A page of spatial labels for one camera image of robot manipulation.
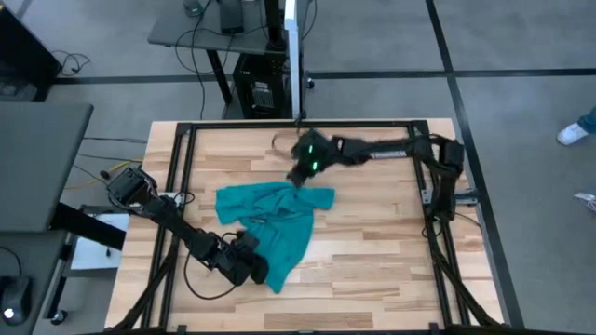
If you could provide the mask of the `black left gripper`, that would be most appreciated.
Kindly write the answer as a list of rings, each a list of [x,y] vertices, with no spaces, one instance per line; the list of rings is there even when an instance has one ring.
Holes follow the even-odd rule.
[[[267,260],[251,251],[228,248],[215,255],[215,267],[234,286],[241,286],[250,277],[261,285],[268,275]]]

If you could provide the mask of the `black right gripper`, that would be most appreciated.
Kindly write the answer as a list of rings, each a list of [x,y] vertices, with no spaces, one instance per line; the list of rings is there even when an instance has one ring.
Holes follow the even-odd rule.
[[[286,179],[293,186],[303,187],[310,178],[336,163],[336,148],[329,139],[311,128],[292,147],[291,157],[295,165]]]

